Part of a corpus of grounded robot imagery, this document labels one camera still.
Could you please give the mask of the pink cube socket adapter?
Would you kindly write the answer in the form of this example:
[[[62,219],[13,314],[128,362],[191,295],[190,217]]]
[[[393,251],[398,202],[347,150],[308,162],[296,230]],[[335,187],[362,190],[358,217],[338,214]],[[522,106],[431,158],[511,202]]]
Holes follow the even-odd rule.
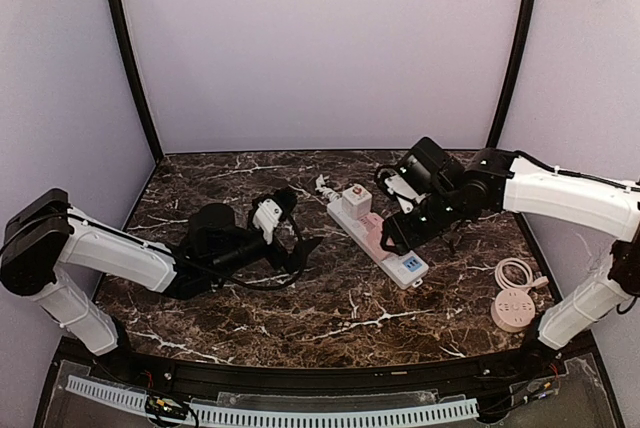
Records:
[[[375,262],[381,262],[391,256],[395,256],[393,251],[383,247],[383,232],[380,227],[372,229],[366,236],[366,244],[370,250],[370,257]]]

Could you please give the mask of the white multicolour power strip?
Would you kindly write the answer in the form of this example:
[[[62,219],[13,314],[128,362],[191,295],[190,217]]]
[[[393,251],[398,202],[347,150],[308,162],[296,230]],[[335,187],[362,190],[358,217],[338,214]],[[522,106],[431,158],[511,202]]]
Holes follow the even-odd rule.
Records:
[[[429,270],[428,264],[416,253],[396,255],[380,247],[383,219],[370,212],[359,220],[342,209],[342,200],[328,204],[329,216],[356,242],[367,256],[403,290],[417,288]]]

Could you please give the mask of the white cube socket adapter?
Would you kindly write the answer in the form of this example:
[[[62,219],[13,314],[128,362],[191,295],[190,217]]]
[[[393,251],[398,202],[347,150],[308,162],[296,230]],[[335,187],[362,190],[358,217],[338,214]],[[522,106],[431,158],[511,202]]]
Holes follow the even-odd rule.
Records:
[[[360,220],[371,211],[372,195],[362,185],[354,184],[342,193],[342,209],[352,220]]]

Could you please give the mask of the round pink socket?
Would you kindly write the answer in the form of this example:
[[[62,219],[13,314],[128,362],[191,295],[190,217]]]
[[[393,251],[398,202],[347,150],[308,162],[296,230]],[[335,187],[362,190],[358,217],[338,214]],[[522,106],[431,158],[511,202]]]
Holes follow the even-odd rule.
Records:
[[[510,288],[498,293],[491,305],[490,314],[498,328],[508,333],[518,333],[533,321],[536,308],[527,293]]]

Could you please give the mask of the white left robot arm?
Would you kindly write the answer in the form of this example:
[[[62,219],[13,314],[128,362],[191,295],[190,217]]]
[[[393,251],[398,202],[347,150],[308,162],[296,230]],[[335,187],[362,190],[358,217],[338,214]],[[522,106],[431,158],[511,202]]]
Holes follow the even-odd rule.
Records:
[[[244,227],[237,225],[231,206],[207,204],[188,218],[180,243],[170,245],[104,225],[73,207],[66,191],[54,188],[7,222],[1,283],[37,303],[93,355],[105,357],[129,349],[125,328],[89,299],[65,266],[84,266],[177,300],[227,282],[240,285],[236,272],[259,261],[285,271],[292,285],[321,242],[303,237],[299,229],[291,249],[277,239],[281,224],[296,224],[296,204],[289,188],[259,197]]]

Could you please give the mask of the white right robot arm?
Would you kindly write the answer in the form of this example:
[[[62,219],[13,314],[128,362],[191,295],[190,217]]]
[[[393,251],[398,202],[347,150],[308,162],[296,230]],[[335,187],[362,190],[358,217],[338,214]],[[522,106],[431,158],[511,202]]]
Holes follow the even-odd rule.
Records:
[[[639,185],[552,166],[520,150],[487,147],[463,162],[429,137],[375,182],[400,208],[382,225],[383,250],[405,255],[489,213],[551,220],[610,241],[597,268],[534,323],[527,348],[558,352],[639,298]]]

